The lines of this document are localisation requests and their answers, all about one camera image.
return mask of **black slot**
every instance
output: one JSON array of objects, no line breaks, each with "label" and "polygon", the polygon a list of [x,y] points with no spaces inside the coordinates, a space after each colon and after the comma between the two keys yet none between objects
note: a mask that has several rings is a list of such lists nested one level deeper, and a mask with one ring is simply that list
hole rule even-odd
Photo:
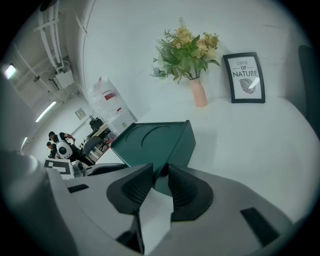
[{"label": "black slot", "polygon": [[263,246],[275,240],[279,234],[254,207],[241,210],[240,213]]},{"label": "black slot", "polygon": [[85,190],[85,189],[88,189],[88,188],[89,187],[86,184],[80,184],[80,185],[68,187],[68,190],[69,190],[70,193],[74,193],[74,192],[78,192],[80,190]]}]

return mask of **black picture frame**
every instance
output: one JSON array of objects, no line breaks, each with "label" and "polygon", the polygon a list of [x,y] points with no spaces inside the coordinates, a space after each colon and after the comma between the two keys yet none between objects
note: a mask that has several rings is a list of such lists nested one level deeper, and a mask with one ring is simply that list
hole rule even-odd
[{"label": "black picture frame", "polygon": [[[236,98],[235,96],[235,87],[234,81],[232,78],[231,68],[229,64],[229,59],[233,58],[241,58],[241,57],[254,57],[255,63],[258,70],[258,75],[260,78],[260,86],[261,86],[261,98]],[[256,52],[243,52],[243,53],[234,53],[234,54],[227,54],[223,55],[223,60],[225,63],[226,71],[229,78],[230,83],[230,91],[231,91],[231,102],[232,103],[265,103],[266,102],[266,95],[265,95],[265,83],[264,77],[262,74],[259,58]]]}]

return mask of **dark green tray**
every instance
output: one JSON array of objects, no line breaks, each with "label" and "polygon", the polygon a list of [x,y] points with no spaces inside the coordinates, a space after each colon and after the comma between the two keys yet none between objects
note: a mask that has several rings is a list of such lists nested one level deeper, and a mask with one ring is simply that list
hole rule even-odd
[{"label": "dark green tray", "polygon": [[111,144],[112,150],[129,167],[153,164],[153,187],[166,195],[170,195],[168,164],[186,167],[195,146],[189,120],[132,123]]}]

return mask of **vase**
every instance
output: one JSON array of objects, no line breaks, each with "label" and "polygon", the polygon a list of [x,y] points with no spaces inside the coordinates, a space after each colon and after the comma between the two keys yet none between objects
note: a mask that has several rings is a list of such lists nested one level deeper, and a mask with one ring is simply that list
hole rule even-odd
[{"label": "vase", "polygon": [[191,80],[191,89],[194,98],[194,104],[197,108],[205,107],[207,103],[207,97],[205,89],[203,88],[200,78],[192,79]]}]

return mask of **yellow flower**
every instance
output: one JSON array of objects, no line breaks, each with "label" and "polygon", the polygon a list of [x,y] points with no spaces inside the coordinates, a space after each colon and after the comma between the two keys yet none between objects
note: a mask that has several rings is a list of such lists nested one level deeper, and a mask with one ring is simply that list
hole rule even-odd
[{"label": "yellow flower", "polygon": [[211,48],[206,52],[206,61],[211,61],[214,60],[217,56],[217,51],[215,48]]},{"label": "yellow flower", "polygon": [[217,34],[210,34],[210,33],[206,33],[204,32],[204,41],[205,41],[205,45],[211,49],[211,48],[216,48],[217,44],[219,42],[218,36]]},{"label": "yellow flower", "polygon": [[179,27],[175,30],[177,37],[181,40],[182,43],[189,43],[192,41],[191,32],[184,26]]},{"label": "yellow flower", "polygon": [[196,42],[196,46],[198,46],[198,50],[197,50],[195,56],[199,59],[201,56],[203,56],[206,53],[208,48],[207,48],[207,46],[205,44],[205,40],[204,39],[198,40],[198,42]]}]

